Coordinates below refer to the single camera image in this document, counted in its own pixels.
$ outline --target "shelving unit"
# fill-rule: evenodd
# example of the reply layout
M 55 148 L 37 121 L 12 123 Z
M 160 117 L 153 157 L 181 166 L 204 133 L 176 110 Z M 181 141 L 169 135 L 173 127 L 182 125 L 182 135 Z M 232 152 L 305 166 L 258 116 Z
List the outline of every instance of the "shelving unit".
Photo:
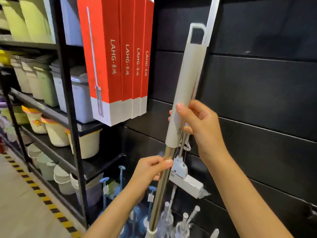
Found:
M 79 137 L 105 128 L 105 125 L 97 120 L 87 124 L 82 124 L 76 120 L 73 89 L 70 79 L 69 50 L 72 49 L 78 51 L 78 49 L 82 50 L 83 48 L 71 47 L 69 45 L 66 45 L 60 0 L 50 0 L 50 5 L 56 44 L 0 40 L 0 46 L 10 46 L 15 47 L 16 49 L 18 47 L 27 47 L 56 50 L 61 65 L 61 78 L 65 94 L 67 113 L 61 111 L 59 107 L 52 108 L 45 104 L 43 101 L 34 99 L 32 95 L 24 94 L 14 88 L 11 88 L 4 81 L 4 79 L 2 79 L 0 74 L 0 95 L 4 96 L 8 104 L 12 123 L 17 133 L 18 143 L 12 144 L 11 142 L 9 142 L 6 138 L 6 135 L 1 132 L 1 130 L 0 137 L 19 158 L 25 161 L 28 170 L 30 172 L 33 172 L 34 175 L 37 176 L 39 180 L 41 180 L 41 182 L 61 201 L 63 205 L 65 205 L 70 210 L 70 212 L 79 220 L 79 222 L 83 224 L 84 227 L 88 228 L 88 226 L 92 224 L 92 222 L 101 212 L 103 202 L 101 198 L 96 205 L 88 208 L 85 184 L 93 180 L 102 172 L 112 173 L 112 167 L 117 167 L 119 164 L 122 164 L 121 162 L 123 161 L 125 156 L 123 154 L 120 154 L 117 149 L 114 149 L 113 151 L 112 149 L 107 149 L 106 145 L 100 145 L 99 152 L 95 156 L 89 159 L 81 158 Z M 25 104 L 30 108 L 35 108 L 42 112 L 48 118 L 68 128 L 71 134 L 73 153 L 70 146 L 54 146 L 50 142 L 48 134 L 35 133 L 32 130 L 30 124 L 18 125 L 12 108 L 13 102 L 19 102 Z M 73 173 L 77 176 L 77 180 L 79 183 L 80 202 L 78 202 L 76 194 L 63 195 L 59 191 L 58 184 L 55 181 L 47 181 L 42 177 L 40 170 L 34 167 L 31 158 L 29 158 L 27 155 L 26 148 L 23 145 L 20 128 L 33 140 L 34 144 L 39 149 L 41 149 L 41 151 L 49 156 L 54 162 L 58 163 L 62 169 L 64 169 L 68 173 Z

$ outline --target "hand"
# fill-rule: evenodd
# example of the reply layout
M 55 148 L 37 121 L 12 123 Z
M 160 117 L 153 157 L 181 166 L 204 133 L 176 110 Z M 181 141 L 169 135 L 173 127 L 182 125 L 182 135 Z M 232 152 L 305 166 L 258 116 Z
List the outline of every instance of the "hand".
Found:
M 152 180 L 159 180 L 160 173 L 172 167 L 172 160 L 163 160 L 161 156 L 151 156 L 139 160 L 133 176 L 127 186 L 137 192 L 139 199 L 149 187 Z
M 184 131 L 194 135 L 199 156 L 206 165 L 210 165 L 211 159 L 228 153 L 222 138 L 218 115 L 214 111 L 198 100 L 192 100 L 188 107 L 178 103 L 176 110 L 189 124 L 184 126 Z

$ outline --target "red box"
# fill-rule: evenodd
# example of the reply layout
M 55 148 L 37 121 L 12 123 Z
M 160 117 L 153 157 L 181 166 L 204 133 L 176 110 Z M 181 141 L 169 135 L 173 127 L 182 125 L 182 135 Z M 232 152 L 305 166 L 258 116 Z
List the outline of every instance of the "red box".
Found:
M 153 12 L 154 12 L 154 0 L 145 0 L 140 115 L 146 113 L 147 91 L 148 91 L 148 85 L 149 85 L 151 43 L 152 43 Z
M 140 115 L 145 0 L 134 0 L 132 118 Z
M 77 0 L 93 117 L 122 121 L 119 0 Z
M 132 117 L 134 0 L 120 0 L 122 118 Z

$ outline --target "beige floor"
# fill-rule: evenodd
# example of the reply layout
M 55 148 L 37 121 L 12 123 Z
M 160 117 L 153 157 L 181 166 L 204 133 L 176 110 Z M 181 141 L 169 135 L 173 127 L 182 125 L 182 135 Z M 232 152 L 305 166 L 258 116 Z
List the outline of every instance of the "beige floor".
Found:
M 10 150 L 7 153 L 17 160 Z M 49 192 L 49 190 L 32 174 L 29 176 L 43 192 L 49 196 L 63 214 L 74 223 L 82 234 L 85 229 L 69 211 Z M 15 171 L 10 163 L 0 155 L 0 237 L 6 238 L 70 238 L 69 232 L 55 218 L 37 194 Z

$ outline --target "fingernail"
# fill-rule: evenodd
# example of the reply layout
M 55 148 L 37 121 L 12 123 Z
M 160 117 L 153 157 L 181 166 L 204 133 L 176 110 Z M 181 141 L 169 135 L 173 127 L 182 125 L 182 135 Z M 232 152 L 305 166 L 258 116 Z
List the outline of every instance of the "fingernail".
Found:
M 182 103 L 178 103 L 178 104 L 176 105 L 176 110 L 177 110 L 177 111 L 183 111 L 184 108 L 185 108 L 185 105 L 182 104 Z
M 172 161 L 171 159 L 169 159 L 169 160 L 166 160 L 166 163 L 167 163 L 169 166 L 171 166 L 171 165 L 173 164 L 173 161 Z

